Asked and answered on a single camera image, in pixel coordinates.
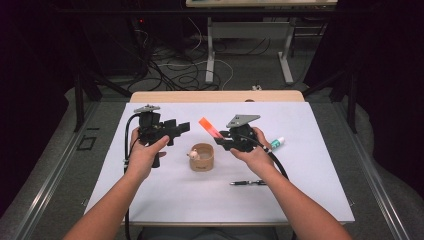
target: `desk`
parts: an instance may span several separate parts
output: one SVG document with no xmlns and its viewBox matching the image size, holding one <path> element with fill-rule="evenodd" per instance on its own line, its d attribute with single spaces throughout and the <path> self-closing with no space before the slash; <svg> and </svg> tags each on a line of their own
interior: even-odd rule
<svg viewBox="0 0 424 240">
<path fill-rule="evenodd" d="M 187 0 L 187 7 L 223 8 L 223 7 L 300 7 L 336 5 L 337 0 Z M 283 51 L 278 57 L 286 83 L 293 83 L 293 77 L 287 62 L 287 56 L 293 38 L 296 18 L 290 22 L 213 22 L 208 17 L 208 62 L 206 66 L 207 83 L 213 82 L 215 52 L 214 38 L 273 38 L 284 39 Z"/>
<path fill-rule="evenodd" d="M 244 102 L 247 99 L 259 102 Z M 354 217 L 334 170 L 309 103 L 297 91 L 139 92 L 126 105 L 98 182 L 90 209 L 123 175 L 123 136 L 133 110 L 159 105 L 161 121 L 189 121 L 191 130 L 166 147 L 167 156 L 141 185 L 130 207 L 132 224 L 143 226 L 276 226 L 288 224 L 266 186 L 231 186 L 237 180 L 257 180 L 247 166 L 216 145 L 197 123 L 206 117 L 218 130 L 235 114 L 258 114 L 251 123 L 272 140 L 286 138 L 274 153 L 290 180 L 342 222 Z M 133 121 L 130 129 L 137 126 Z M 186 154 L 200 142 L 215 150 L 208 172 L 193 172 Z"/>
</svg>

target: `wooden desk top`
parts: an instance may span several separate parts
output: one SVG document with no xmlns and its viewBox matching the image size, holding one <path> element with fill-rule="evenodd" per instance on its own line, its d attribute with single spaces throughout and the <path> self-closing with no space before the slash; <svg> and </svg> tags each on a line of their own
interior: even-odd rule
<svg viewBox="0 0 424 240">
<path fill-rule="evenodd" d="M 186 0 L 187 7 L 330 6 L 337 0 Z"/>
<path fill-rule="evenodd" d="M 262 91 L 166 91 L 135 92 L 130 99 L 137 102 L 304 102 L 301 92 L 296 90 Z"/>
</svg>

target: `person's right hand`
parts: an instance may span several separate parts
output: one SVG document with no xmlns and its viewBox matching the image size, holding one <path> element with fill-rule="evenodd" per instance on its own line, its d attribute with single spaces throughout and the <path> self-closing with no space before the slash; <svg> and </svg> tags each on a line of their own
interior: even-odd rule
<svg viewBox="0 0 424 240">
<path fill-rule="evenodd" d="M 259 128 L 252 127 L 252 129 L 255 131 L 259 142 L 271 149 L 271 145 L 266 140 L 264 133 Z M 271 157 L 259 146 L 250 152 L 240 152 L 235 148 L 231 148 L 230 152 L 236 158 L 245 162 L 249 169 L 261 179 L 264 179 L 268 173 L 277 171 Z"/>
</svg>

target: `person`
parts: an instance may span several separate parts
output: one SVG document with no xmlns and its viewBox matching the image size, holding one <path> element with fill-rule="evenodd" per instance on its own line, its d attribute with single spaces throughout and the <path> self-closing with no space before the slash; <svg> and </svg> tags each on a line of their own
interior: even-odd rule
<svg viewBox="0 0 424 240">
<path fill-rule="evenodd" d="M 264 133 L 253 127 L 260 143 L 271 148 Z M 149 176 L 154 156 L 168 143 L 164 136 L 150 146 L 138 141 L 134 129 L 131 143 L 134 143 L 126 173 L 66 234 L 64 239 L 112 239 L 117 233 L 138 188 Z M 351 239 L 345 228 L 323 207 L 300 191 L 275 168 L 273 161 L 262 148 L 251 152 L 230 152 L 260 179 L 265 181 L 282 211 L 287 216 L 299 239 Z"/>
</svg>

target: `orange object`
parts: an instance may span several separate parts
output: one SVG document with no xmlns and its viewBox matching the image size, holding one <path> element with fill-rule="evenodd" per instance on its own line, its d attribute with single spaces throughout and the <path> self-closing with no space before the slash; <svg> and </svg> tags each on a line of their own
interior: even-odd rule
<svg viewBox="0 0 424 240">
<path fill-rule="evenodd" d="M 206 120 L 206 118 L 202 117 L 202 119 L 199 120 L 200 125 L 214 138 L 224 138 L 221 133 L 216 130 L 212 124 Z"/>
</svg>

